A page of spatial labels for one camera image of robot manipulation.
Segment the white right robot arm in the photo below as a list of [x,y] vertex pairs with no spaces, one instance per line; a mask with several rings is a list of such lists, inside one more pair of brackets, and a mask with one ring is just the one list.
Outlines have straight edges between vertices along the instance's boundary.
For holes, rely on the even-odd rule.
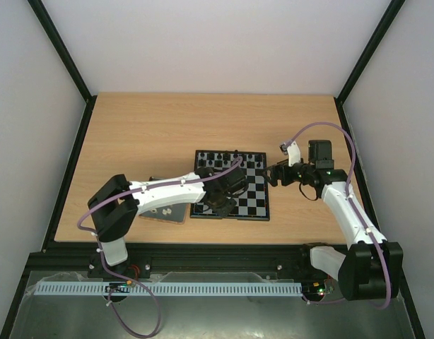
[[267,167],[264,178],[272,186],[297,183],[312,187],[333,213],[348,249],[343,254],[324,243],[311,244],[309,253],[299,259],[300,271],[309,277],[326,273],[338,282],[348,301],[382,299],[389,303],[399,293],[403,250],[374,226],[358,202],[348,174],[335,168],[331,142],[309,141],[307,161],[295,141],[280,149],[286,160]]

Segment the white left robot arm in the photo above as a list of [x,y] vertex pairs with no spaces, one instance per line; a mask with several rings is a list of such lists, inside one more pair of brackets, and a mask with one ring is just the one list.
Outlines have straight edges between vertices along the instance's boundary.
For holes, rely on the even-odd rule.
[[116,266],[128,259],[124,237],[137,215],[172,205],[204,203],[224,218],[247,188],[240,167],[223,172],[200,167],[181,177],[151,182],[130,182],[118,174],[88,201],[88,208],[105,262]]

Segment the black white chess board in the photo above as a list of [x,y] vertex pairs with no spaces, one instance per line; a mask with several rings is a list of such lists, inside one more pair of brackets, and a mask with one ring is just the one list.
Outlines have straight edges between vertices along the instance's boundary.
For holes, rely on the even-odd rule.
[[262,176],[266,169],[266,153],[239,150],[197,150],[194,168],[215,174],[231,167],[238,158],[242,159],[238,169],[228,178],[218,180],[225,189],[224,200],[219,206],[226,217],[236,220],[270,220],[268,183]]

